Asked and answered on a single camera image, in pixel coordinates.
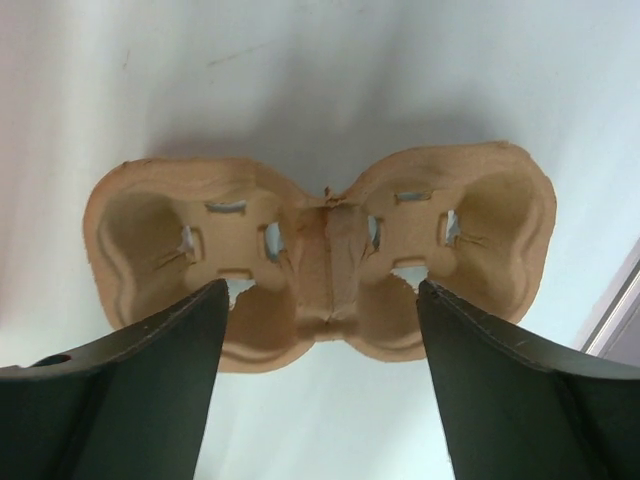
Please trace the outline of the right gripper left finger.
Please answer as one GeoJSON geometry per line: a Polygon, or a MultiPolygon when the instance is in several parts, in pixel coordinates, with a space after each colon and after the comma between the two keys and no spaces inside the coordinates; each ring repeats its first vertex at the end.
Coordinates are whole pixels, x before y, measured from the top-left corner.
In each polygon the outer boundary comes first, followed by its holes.
{"type": "Polygon", "coordinates": [[[228,318],[213,281],[96,341],[1,371],[5,479],[190,479],[228,318]]]}

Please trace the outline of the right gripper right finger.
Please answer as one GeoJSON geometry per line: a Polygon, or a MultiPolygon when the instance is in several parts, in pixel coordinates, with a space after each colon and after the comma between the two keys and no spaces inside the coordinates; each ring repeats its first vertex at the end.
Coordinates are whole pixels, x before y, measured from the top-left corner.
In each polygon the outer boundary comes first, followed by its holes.
{"type": "Polygon", "coordinates": [[[636,479],[639,370],[423,281],[417,310],[458,479],[636,479]]]}

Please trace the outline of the brown pulp cup carrier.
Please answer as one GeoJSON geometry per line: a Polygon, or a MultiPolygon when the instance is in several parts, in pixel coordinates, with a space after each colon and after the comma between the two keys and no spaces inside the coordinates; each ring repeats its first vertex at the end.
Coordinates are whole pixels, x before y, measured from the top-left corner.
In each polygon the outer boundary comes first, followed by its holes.
{"type": "Polygon", "coordinates": [[[98,182],[83,234],[118,329],[213,280],[244,281],[220,368],[262,373],[323,341],[383,362],[423,359],[402,268],[422,267],[473,305],[520,321],[556,208],[550,179],[508,142],[404,150],[321,197],[247,158],[151,158],[98,182]]]}

